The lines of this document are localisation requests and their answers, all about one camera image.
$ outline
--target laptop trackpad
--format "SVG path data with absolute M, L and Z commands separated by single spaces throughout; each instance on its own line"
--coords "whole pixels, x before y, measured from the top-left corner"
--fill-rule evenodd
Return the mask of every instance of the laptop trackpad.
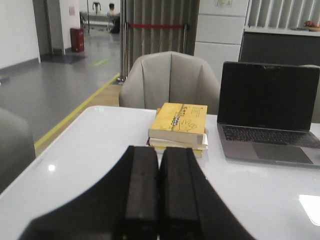
M 299 147 L 259 143 L 252 145 L 259 159 L 313 164 Z

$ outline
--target white table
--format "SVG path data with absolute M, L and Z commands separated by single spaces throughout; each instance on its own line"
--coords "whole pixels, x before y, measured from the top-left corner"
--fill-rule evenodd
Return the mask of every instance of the white table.
M 85 110 L 0 195 L 0 239 L 16 240 L 30 220 L 96 183 L 128 145 L 143 146 L 154 117 L 155 111 L 148 109 Z M 215 115 L 207 116 L 209 149 L 198 163 L 243 226 L 257 240 L 320 239 L 320 226 L 299 200 L 300 195 L 320 196 L 320 169 L 227 160 L 216 121 Z M 320 136 L 320 124 L 311 130 Z

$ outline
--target stack of books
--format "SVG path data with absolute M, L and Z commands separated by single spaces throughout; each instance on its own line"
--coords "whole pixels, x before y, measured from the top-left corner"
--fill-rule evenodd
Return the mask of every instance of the stack of books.
M 201 158 L 208 149 L 206 135 L 207 106 L 164 103 L 149 128 L 148 144 L 162 154 L 166 147 L 192 148 Z

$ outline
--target chair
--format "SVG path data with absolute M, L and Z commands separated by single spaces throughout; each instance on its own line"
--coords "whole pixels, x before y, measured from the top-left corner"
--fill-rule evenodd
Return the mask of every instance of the chair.
M 0 193 L 36 158 L 27 122 L 0 108 Z
M 163 103 L 200 104 L 217 114 L 220 84 L 209 64 L 195 56 L 159 52 L 139 57 L 119 94 L 121 107 L 157 109 Z

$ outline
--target laptop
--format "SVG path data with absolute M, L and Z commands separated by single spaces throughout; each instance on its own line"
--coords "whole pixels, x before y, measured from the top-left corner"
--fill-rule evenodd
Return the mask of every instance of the laptop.
M 320 70 L 225 62 L 217 128 L 235 160 L 320 166 L 320 140 L 310 132 Z

